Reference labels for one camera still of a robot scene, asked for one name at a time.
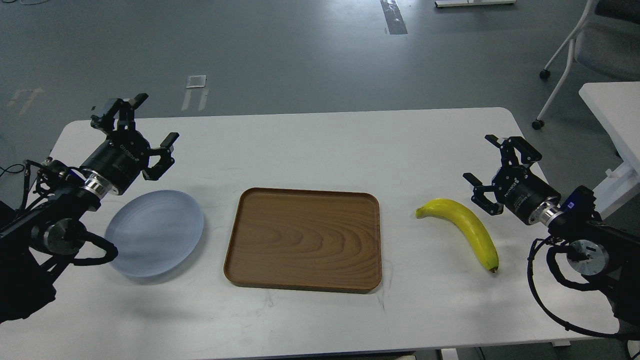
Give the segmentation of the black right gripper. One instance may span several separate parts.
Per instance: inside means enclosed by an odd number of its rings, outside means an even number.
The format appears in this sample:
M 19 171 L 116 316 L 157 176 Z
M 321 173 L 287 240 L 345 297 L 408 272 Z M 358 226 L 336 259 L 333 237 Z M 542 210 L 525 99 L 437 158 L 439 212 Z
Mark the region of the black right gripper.
M 484 138 L 498 148 L 500 167 L 490 185 L 484 185 L 473 173 L 462 174 L 472 187 L 471 202 L 491 216 L 503 214 L 505 206 L 524 224 L 538 223 L 538 208 L 545 203 L 555 206 L 561 198 L 558 191 L 531 171 L 542 160 L 542 154 L 522 136 L 487 134 Z M 497 202 L 490 201 L 487 193 L 494 194 Z

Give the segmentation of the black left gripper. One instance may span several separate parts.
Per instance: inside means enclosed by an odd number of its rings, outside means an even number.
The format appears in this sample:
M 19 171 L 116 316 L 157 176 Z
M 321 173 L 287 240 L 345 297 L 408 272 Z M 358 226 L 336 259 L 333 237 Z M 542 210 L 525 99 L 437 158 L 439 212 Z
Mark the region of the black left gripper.
M 105 141 L 80 165 L 86 176 L 98 174 L 122 195 L 142 172 L 146 181 L 157 181 L 173 164 L 173 145 L 178 132 L 170 132 L 160 146 L 150 150 L 150 143 L 136 130 L 135 111 L 149 98 L 138 93 L 134 98 L 111 98 L 102 114 L 90 116 L 90 126 L 106 135 Z M 158 157 L 151 167 L 149 158 Z

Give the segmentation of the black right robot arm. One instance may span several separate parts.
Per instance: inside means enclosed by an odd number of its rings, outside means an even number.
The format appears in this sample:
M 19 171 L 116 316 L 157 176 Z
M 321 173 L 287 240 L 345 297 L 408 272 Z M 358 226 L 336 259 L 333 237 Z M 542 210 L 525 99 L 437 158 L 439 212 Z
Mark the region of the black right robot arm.
M 521 136 L 485 139 L 498 148 L 500 168 L 489 184 L 466 172 L 463 178 L 472 186 L 471 201 L 489 215 L 508 209 L 523 224 L 542 224 L 546 238 L 535 239 L 526 259 L 526 278 L 535 302 L 542 311 L 566 331 L 587 337 L 639 340 L 639 237 L 611 227 L 595 209 L 595 195 L 585 186 L 562 196 L 531 167 L 542 159 Z M 537 253 L 547 246 L 546 262 L 553 278 L 567 289 L 601 292 L 611 305 L 619 328 L 615 333 L 597 332 L 574 325 L 555 315 L 544 305 L 534 281 Z

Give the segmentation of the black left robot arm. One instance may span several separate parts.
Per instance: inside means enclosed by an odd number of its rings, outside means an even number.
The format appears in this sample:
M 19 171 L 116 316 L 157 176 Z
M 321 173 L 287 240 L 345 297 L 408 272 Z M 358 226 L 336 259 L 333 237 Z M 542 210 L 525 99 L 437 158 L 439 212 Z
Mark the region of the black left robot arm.
M 2 322 L 27 319 L 55 300 L 55 281 L 69 266 L 108 264 L 117 247 L 87 230 L 81 218 L 94 212 L 109 193 L 122 195 L 142 176 L 156 181 L 175 160 L 171 132 L 153 148 L 136 128 L 135 112 L 147 100 L 107 101 L 90 125 L 105 141 L 79 166 L 48 158 L 23 163 L 20 206 L 1 205 L 0 317 Z

